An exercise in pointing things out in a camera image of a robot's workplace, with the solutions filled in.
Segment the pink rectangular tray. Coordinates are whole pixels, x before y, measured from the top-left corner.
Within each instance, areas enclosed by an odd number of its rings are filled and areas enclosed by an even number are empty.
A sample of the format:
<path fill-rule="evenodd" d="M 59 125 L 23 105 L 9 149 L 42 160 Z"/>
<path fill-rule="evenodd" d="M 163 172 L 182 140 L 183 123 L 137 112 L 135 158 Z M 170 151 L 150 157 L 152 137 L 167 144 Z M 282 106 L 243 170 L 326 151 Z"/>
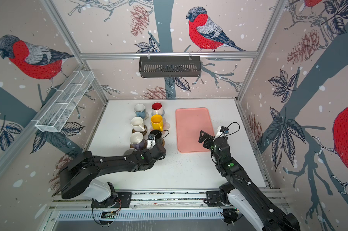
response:
<path fill-rule="evenodd" d="M 207 108 L 181 108 L 176 110 L 177 148 L 181 153 L 207 152 L 199 143 L 200 132 L 214 135 Z"/>

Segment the yellow mug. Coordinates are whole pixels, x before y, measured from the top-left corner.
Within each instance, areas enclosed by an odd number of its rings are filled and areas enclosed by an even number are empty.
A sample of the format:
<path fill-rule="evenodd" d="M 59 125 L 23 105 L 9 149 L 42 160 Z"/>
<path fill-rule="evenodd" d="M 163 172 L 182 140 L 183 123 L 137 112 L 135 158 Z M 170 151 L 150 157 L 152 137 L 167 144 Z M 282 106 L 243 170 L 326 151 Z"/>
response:
<path fill-rule="evenodd" d="M 164 125 L 163 125 L 163 118 L 161 115 L 153 115 L 151 117 L 151 125 L 153 130 L 159 130 L 163 131 L 164 130 Z"/>

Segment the dark brown scratched round coaster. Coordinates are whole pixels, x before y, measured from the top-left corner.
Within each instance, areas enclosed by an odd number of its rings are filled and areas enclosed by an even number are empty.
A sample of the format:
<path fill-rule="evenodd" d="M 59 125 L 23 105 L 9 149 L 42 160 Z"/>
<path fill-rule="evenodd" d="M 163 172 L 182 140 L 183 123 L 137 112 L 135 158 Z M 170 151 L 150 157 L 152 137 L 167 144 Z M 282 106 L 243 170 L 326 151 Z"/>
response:
<path fill-rule="evenodd" d="M 145 136 L 146 134 L 147 134 L 147 132 L 148 132 L 148 128 L 147 128 L 147 126 L 145 125 L 144 126 L 144 131 L 140 131 L 140 133 L 143 135 L 143 136 Z"/>

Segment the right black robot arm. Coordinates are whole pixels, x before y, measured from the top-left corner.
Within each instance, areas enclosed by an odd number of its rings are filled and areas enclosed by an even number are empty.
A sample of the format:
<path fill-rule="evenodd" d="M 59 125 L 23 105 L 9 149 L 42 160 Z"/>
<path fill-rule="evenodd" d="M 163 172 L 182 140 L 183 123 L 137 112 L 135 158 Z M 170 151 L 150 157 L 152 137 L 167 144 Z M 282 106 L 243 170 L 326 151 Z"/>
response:
<path fill-rule="evenodd" d="M 200 131 L 199 143 L 211 153 L 216 169 L 227 183 L 219 187 L 217 198 L 208 196 L 209 206 L 234 206 L 257 231 L 299 231 L 300 224 L 292 214 L 278 208 L 256 186 L 245 169 L 230 153 L 226 136 L 214 137 Z"/>

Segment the light blue mug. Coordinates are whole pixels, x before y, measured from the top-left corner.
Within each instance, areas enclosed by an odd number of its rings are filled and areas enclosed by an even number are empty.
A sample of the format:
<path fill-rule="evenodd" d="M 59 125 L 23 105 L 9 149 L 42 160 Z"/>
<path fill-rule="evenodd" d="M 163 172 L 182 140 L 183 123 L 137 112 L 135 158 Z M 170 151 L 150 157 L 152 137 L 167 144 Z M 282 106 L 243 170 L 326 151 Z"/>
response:
<path fill-rule="evenodd" d="M 146 119 L 146 107 L 144 104 L 135 105 L 134 112 L 137 117 L 141 117 L 144 120 Z"/>

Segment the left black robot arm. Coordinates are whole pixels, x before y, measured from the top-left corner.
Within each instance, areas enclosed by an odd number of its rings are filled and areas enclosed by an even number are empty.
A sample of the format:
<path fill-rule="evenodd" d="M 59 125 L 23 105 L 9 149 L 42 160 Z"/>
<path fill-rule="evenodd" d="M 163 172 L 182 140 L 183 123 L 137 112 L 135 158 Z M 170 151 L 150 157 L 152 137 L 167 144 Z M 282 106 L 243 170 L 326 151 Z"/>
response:
<path fill-rule="evenodd" d="M 165 156 L 166 150 L 159 143 L 151 149 L 133 151 L 126 156 L 100 157 L 94 156 L 91 151 L 83 152 L 60 170 L 59 192 L 62 199 L 75 198 L 97 177 L 118 172 L 145 171 Z"/>

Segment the pink flower resin coaster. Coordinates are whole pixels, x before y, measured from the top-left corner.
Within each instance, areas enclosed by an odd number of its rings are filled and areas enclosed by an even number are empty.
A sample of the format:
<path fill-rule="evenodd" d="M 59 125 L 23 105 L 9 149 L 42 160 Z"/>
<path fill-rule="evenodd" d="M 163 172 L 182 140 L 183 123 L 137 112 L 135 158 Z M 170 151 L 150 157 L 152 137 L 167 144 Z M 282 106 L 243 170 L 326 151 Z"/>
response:
<path fill-rule="evenodd" d="M 164 130 L 169 130 L 170 127 L 171 127 L 170 123 L 168 123 L 168 122 L 164 122 L 164 123 L 163 123 L 163 129 L 164 129 Z"/>

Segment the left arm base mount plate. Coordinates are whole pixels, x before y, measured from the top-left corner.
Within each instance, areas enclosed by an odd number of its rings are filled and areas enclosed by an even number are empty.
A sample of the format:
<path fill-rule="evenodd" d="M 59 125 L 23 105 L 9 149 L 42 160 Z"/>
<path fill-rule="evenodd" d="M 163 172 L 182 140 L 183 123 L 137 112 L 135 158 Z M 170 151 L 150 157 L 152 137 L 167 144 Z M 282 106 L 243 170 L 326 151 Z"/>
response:
<path fill-rule="evenodd" d="M 92 208 L 128 208 L 130 206 L 132 193 L 118 192 L 102 202 L 96 200 L 92 201 Z"/>

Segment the black mug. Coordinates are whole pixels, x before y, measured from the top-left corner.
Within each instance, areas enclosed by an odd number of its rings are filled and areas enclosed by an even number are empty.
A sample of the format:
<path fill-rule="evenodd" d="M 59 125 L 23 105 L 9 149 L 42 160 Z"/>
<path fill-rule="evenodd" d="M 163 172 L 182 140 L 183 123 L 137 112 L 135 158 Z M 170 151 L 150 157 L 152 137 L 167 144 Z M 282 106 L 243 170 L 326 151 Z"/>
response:
<path fill-rule="evenodd" d="M 160 130 L 152 130 L 148 135 L 149 140 L 155 140 L 156 144 L 163 145 L 163 136 Z"/>

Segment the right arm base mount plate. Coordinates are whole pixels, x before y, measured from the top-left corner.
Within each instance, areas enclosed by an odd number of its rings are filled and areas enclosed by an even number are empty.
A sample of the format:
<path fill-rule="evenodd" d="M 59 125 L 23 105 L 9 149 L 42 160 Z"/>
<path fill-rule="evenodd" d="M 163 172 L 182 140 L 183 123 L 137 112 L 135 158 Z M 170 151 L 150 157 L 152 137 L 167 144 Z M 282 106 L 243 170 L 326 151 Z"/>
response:
<path fill-rule="evenodd" d="M 207 191 L 203 201 L 209 207 L 236 207 L 247 202 L 245 197 L 236 189 Z"/>

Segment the white mug red inside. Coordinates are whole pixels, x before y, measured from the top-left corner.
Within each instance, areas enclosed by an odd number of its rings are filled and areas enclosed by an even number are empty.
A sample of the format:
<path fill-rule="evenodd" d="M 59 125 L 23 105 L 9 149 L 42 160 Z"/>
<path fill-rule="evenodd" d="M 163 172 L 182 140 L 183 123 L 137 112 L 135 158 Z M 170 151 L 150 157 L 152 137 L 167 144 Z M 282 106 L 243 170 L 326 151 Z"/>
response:
<path fill-rule="evenodd" d="M 155 102 L 152 104 L 152 116 L 161 115 L 163 110 L 163 105 L 160 102 Z"/>

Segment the small white cup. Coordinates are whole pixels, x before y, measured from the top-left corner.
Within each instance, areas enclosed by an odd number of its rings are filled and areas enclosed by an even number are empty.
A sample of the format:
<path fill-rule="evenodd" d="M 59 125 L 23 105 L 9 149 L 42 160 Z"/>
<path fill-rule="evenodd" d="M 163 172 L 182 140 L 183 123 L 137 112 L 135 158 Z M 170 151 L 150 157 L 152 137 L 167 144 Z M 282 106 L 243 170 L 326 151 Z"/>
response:
<path fill-rule="evenodd" d="M 140 132 L 135 132 L 131 134 L 129 141 L 131 148 L 134 148 L 139 151 L 146 148 L 146 140 L 144 139 L 143 134 Z"/>

